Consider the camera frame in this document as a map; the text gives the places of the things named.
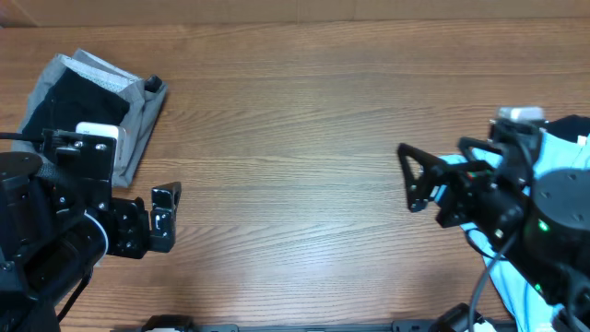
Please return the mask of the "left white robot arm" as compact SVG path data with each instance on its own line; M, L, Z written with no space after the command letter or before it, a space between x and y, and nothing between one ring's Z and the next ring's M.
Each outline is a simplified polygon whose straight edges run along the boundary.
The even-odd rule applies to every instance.
M1 155L1 328L57 331L94 267L106 255L141 259L176 242L182 186L156 186L141 198L99 197L79 178L33 153Z

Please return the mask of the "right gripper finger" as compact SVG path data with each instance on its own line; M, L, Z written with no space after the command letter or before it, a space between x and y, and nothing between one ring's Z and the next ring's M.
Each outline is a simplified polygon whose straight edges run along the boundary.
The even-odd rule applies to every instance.
M410 212L420 212L434 198L431 194L435 187L459 186L469 189L474 173L478 178L492 175L492 167L484 160L472 160L449 164L428 152L401 143L397 156L403 172L406 188L407 208Z
M489 141L482 141L472 137L463 136L459 139L457 144L458 149L467 161L475 161L476 156L473 153L473 149L480 149L483 151L491 152L496 155L501 155L502 151L499 148L494 147Z

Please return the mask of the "black t-shirt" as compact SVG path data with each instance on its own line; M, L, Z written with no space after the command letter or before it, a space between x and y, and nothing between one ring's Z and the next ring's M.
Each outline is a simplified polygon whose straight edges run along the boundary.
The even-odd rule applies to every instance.
M43 129L76 131L80 122L119 125L130 109L128 101L67 68L33 110L22 129L39 136Z

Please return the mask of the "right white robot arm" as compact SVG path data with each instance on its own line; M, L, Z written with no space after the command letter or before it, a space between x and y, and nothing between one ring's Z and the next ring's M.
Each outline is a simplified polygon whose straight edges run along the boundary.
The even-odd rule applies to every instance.
M555 327L589 328L589 173L558 169L535 177L539 136L460 139L465 161L451 164L402 143L397 149L407 207L435 200L444 228L474 224L488 239L491 264L510 263L548 304Z

